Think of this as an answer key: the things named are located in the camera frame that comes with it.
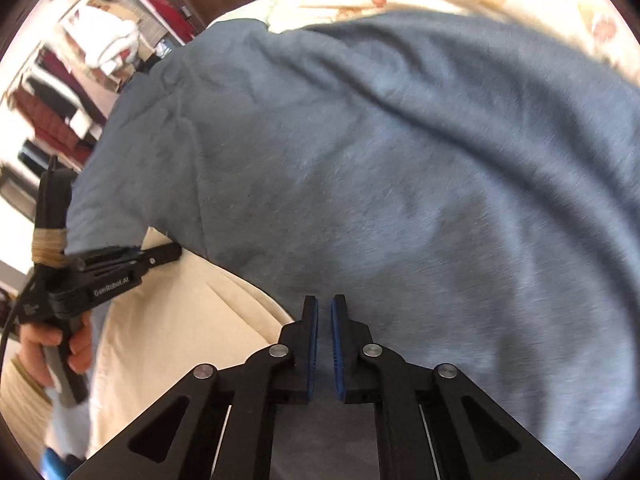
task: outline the blue blanket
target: blue blanket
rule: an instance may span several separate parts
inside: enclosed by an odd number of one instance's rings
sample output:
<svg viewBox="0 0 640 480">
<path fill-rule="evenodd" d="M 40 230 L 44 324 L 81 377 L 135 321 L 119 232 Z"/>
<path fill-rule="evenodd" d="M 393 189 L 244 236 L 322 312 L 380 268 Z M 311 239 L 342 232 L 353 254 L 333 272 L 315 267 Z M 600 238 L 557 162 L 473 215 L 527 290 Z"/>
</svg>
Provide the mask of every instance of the blue blanket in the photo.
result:
<svg viewBox="0 0 640 480">
<path fill-rule="evenodd" d="M 640 426 L 639 134 L 638 88 L 518 26 L 218 23 L 119 99 L 69 250 L 154 226 L 293 316 L 321 298 L 316 400 L 280 411 L 272 478 L 378 475 L 371 408 L 333 393 L 341 293 L 377 342 L 459 365 L 601 479 Z"/>
</svg>

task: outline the person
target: person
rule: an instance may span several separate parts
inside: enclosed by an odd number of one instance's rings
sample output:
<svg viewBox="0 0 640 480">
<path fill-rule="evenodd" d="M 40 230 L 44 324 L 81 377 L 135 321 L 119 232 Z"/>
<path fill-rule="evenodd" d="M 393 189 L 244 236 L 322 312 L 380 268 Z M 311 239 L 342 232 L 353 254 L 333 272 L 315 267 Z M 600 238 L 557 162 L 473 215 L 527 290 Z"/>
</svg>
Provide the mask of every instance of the person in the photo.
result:
<svg viewBox="0 0 640 480">
<path fill-rule="evenodd" d="M 44 323 L 20 327 L 20 350 L 2 369 L 0 412 L 25 455 L 38 468 L 44 453 L 45 436 L 52 417 L 52 402 L 47 389 L 54 380 L 44 360 L 43 346 L 62 341 L 59 328 Z M 82 328 L 69 340 L 69 367 L 84 374 L 91 366 L 91 313 L 82 314 Z"/>
</svg>

